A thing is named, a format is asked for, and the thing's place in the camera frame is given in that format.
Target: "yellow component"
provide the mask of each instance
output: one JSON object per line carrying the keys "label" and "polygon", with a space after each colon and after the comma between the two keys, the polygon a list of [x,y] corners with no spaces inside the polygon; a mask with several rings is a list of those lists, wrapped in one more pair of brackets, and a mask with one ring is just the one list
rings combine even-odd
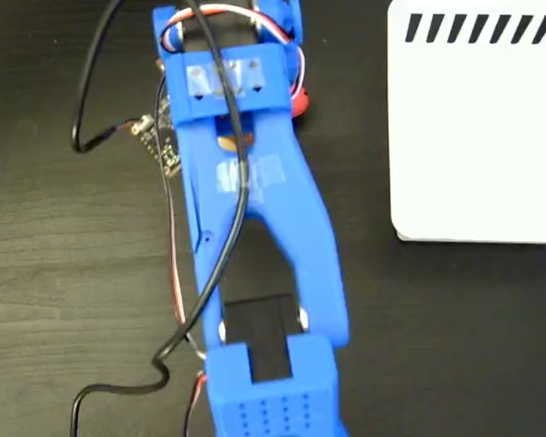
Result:
{"label": "yellow component", "polygon": [[160,70],[162,73],[164,73],[164,70],[166,68],[164,67],[164,63],[160,59],[156,59],[156,66],[157,66],[158,70]]}
{"label": "yellow component", "polygon": [[[245,145],[251,147],[254,142],[253,134],[245,134]],[[227,152],[236,152],[237,151],[237,142],[234,136],[228,137],[218,137],[218,144],[220,148],[226,150]]]}

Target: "white wire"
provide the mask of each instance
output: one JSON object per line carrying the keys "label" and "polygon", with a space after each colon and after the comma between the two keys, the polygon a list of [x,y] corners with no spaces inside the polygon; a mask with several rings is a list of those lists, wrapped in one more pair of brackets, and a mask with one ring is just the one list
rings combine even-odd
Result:
{"label": "white wire", "polygon": [[[291,43],[291,39],[286,36],[282,31],[279,30],[278,26],[273,22],[270,18],[266,17],[265,15],[262,15],[252,9],[246,9],[244,7],[235,6],[235,5],[226,5],[226,4],[220,4],[220,3],[214,3],[214,4],[206,4],[200,6],[200,9],[203,12],[216,12],[216,11],[228,11],[234,14],[243,15],[250,20],[254,20],[259,25],[262,25],[265,27],[281,44],[289,44]],[[182,9],[178,12],[176,12],[172,17],[168,20],[167,26],[169,26],[168,30],[166,31],[164,35],[164,45],[168,48],[169,51],[176,52],[177,49],[172,45],[170,42],[170,33],[172,31],[172,26],[182,22],[183,20],[188,19],[192,15],[192,10],[190,8]],[[305,78],[306,73],[306,57],[303,53],[303,50],[300,46],[296,45],[298,50],[298,59],[299,59],[299,67],[298,67],[298,79],[296,81],[295,87],[293,88],[293,91],[291,92],[291,98],[295,99],[302,87],[303,82]]]}

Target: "wood grain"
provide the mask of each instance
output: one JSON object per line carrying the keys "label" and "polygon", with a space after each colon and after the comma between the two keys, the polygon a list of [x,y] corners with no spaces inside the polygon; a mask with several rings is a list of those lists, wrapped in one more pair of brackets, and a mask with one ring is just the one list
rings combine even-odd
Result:
{"label": "wood grain", "polygon": [[[126,136],[86,157],[68,146],[77,69],[104,3],[0,2],[0,437],[66,435],[81,386],[151,381],[150,356],[175,327],[154,163]],[[151,110],[154,5],[126,2],[87,130]],[[392,231],[387,6],[348,0],[336,16],[303,2],[313,107],[298,132],[349,303],[344,422],[352,436],[546,436],[546,248],[403,244]],[[223,286],[283,289],[292,277],[267,234],[248,226]],[[198,363],[182,347],[169,365],[174,378],[157,395],[89,399],[80,437],[180,435]],[[205,400],[191,435],[214,435]]]}

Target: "wire bundle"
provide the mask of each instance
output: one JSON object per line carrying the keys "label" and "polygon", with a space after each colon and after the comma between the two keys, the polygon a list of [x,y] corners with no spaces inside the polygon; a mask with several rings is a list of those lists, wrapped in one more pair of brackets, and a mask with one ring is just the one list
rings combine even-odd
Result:
{"label": "wire bundle", "polygon": [[[262,26],[263,28],[267,29],[270,34],[272,34],[279,42],[280,44],[287,45],[293,42],[291,37],[281,28],[278,26],[275,21],[273,21],[271,18],[269,18],[267,15],[264,15],[258,11],[254,11],[253,9],[247,9],[246,7],[240,7],[235,5],[226,5],[226,4],[220,4],[220,3],[214,3],[214,4],[206,4],[200,6],[200,10],[204,15],[215,15],[215,14],[224,14],[224,13],[232,13],[237,15],[242,15],[248,19],[251,20],[251,22]],[[174,29],[178,24],[183,23],[184,21],[192,18],[194,16],[194,13],[191,8],[182,9],[178,12],[176,12],[172,17],[168,20],[166,27],[162,31],[162,34],[160,35],[160,45],[170,53],[177,53],[177,49],[172,45],[171,43],[171,32],[172,29]],[[303,81],[306,74],[306,57],[303,54],[303,50],[300,46],[297,46],[298,51],[298,59],[299,59],[299,66],[298,66],[298,78],[291,87],[291,98],[295,99],[297,98],[299,92],[301,91],[301,88],[303,87]]]}

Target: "circuit board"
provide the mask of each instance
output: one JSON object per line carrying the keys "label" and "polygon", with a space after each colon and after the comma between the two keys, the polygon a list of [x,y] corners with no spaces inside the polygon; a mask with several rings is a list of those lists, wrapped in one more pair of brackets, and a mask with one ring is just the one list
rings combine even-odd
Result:
{"label": "circuit board", "polygon": [[131,133],[141,141],[147,152],[162,165],[167,177],[174,177],[180,170],[180,156],[177,153],[176,134],[169,115],[170,103],[168,97],[160,101],[158,114],[158,134],[160,138],[160,154],[157,153],[156,123],[152,115],[146,114],[131,127]]}

